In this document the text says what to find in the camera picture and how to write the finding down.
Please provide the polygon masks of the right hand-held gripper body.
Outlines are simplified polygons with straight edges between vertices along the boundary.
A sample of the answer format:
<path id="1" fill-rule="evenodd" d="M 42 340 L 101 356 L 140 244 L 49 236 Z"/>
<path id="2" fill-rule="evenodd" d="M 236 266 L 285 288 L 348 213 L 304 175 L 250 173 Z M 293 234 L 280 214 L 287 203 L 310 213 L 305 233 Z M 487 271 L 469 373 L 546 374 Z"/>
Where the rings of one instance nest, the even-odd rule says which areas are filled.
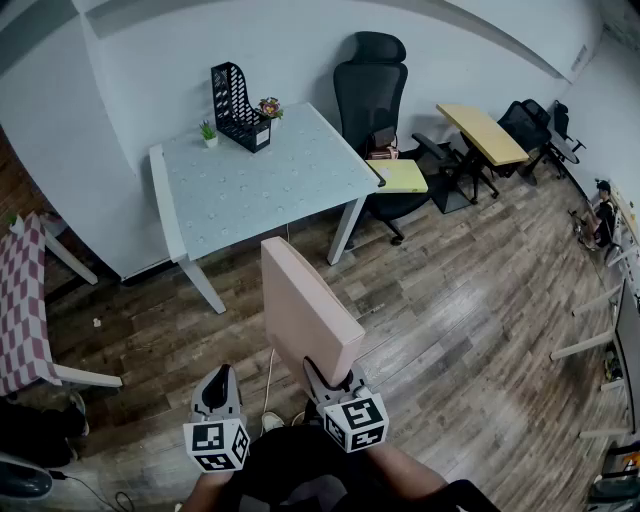
<path id="1" fill-rule="evenodd" d="M 345 453 L 361 451 L 385 441 L 389 417 L 379 393 L 367 385 L 353 391 L 312 392 L 324 432 Z"/>

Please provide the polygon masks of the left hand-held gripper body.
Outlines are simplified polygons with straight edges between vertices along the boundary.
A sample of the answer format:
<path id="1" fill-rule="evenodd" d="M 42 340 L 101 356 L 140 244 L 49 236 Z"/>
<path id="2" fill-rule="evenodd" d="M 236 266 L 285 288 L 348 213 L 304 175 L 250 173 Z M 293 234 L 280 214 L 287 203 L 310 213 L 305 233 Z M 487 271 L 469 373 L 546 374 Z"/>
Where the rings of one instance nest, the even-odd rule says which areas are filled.
<path id="1" fill-rule="evenodd" d="M 213 413 L 196 409 L 183 425 L 187 455 L 203 473 L 241 470 L 250 445 L 246 422 L 232 407 Z"/>

